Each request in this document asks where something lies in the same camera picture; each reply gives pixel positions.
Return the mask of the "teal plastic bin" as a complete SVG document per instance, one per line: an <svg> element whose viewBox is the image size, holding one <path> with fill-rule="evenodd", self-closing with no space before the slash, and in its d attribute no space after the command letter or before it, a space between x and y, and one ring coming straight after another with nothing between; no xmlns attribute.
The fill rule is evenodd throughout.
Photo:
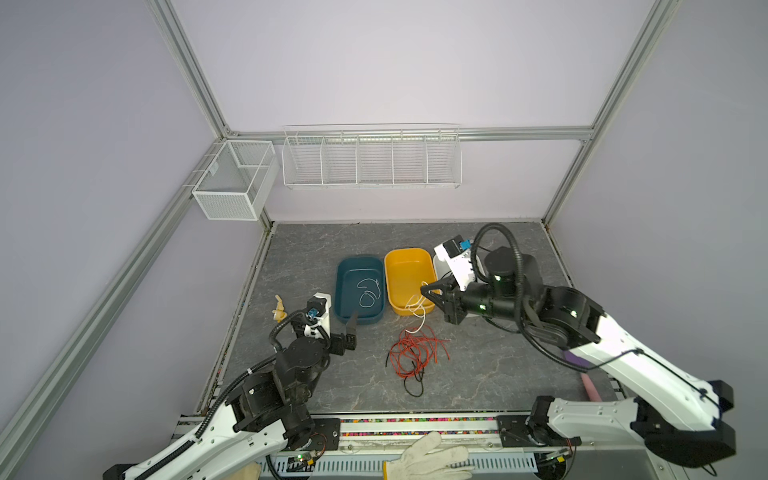
<svg viewBox="0 0 768 480"><path fill-rule="evenodd" d="M370 255L348 257L337 267L334 316L346 324L354 311L359 325L381 320L387 300L383 261Z"/></svg>

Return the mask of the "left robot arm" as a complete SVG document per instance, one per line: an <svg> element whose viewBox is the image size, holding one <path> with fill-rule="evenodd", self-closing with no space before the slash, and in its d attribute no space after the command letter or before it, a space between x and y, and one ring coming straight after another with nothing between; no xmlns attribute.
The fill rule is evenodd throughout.
<svg viewBox="0 0 768 480"><path fill-rule="evenodd" d="M275 353L236 377L193 431L148 460L116 464L104 479L221 479L255 459L311 443L306 403L332 355L357 346L358 316L328 333L314 307L295 311L268 336Z"/></svg>

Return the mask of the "yellow toy figure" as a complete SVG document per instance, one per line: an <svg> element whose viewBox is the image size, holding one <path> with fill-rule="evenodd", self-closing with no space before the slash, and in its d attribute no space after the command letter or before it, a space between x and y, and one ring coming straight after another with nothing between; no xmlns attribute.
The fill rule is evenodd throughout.
<svg viewBox="0 0 768 480"><path fill-rule="evenodd" d="M276 305L275 305L275 308L272 310L272 316L277 323L281 323L287 318L288 314L285 310L282 297L280 295L275 295L275 300L276 300Z"/></svg>

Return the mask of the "white plastic bin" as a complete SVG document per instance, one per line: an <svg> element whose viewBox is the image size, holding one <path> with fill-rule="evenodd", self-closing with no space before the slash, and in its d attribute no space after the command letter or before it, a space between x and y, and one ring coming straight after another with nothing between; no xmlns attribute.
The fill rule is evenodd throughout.
<svg viewBox="0 0 768 480"><path fill-rule="evenodd" d="M452 259L447 252L436 253L432 258L432 263L438 281L456 282Z"/></svg>

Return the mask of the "right work glove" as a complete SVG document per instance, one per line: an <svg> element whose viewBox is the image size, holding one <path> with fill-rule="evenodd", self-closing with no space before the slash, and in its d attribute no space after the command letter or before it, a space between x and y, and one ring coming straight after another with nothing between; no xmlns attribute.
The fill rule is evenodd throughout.
<svg viewBox="0 0 768 480"><path fill-rule="evenodd" d="M469 459L465 446L442 447L438 432L416 440L396 460L382 467L384 479L471 479L472 467L461 464Z"/></svg>

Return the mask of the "white mesh box basket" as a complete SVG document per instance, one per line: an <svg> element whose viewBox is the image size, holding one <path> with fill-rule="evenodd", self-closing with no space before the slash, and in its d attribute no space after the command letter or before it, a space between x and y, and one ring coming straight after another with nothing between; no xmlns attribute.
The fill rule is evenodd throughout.
<svg viewBox="0 0 768 480"><path fill-rule="evenodd" d="M209 220L258 221L278 173L272 142L225 140L192 193Z"/></svg>

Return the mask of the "purple object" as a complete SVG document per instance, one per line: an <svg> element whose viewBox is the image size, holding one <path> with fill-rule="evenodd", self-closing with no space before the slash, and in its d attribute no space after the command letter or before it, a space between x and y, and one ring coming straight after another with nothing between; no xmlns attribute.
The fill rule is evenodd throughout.
<svg viewBox="0 0 768 480"><path fill-rule="evenodd" d="M585 360L583 360L583 359L573 355L570 351L564 351L563 352L563 359L566 362L572 363L572 364L576 365L579 368L587 369L587 368L590 367L590 364L587 361L585 361ZM595 386L595 383L594 383L592 377L589 375L589 373L588 372L581 372L580 373L580 378L581 378L582 384L584 386L584 389L586 391L588 399L591 402L602 402L601 395L600 395L597 387Z"/></svg>

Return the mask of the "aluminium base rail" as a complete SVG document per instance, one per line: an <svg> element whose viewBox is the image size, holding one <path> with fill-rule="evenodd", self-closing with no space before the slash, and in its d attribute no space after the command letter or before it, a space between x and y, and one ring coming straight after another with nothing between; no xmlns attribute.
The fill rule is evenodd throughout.
<svg viewBox="0 0 768 480"><path fill-rule="evenodd" d="M636 444L584 438L538 445L524 412L317 415L310 446L273 455L283 479L378 479L385 461L430 432L463 446L476 479L681 479L683 473Z"/></svg>

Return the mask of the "yellow plastic bin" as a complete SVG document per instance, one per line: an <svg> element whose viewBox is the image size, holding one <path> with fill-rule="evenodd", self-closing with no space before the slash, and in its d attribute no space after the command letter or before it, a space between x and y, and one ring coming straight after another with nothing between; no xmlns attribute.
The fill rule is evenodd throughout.
<svg viewBox="0 0 768 480"><path fill-rule="evenodd" d="M385 255L387 296L399 316L423 316L435 305L420 293L422 285L435 281L436 275L429 253L421 248L391 250Z"/></svg>

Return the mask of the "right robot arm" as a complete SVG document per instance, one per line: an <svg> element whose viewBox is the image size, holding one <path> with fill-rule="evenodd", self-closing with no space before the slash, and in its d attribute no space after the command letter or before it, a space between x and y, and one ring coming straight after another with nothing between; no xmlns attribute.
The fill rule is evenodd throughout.
<svg viewBox="0 0 768 480"><path fill-rule="evenodd" d="M579 358L574 370L602 370L630 389L630 397L611 402L537 397L526 420L532 443L641 443L656 456L691 469L735 455L735 430L723 420L734 406L728 383L686 373L580 291L544 284L534 257L500 247L486 255L473 281L449 276L422 286L421 293L449 323L459 324L469 314L512 321L547 357L557 347Z"/></svg>

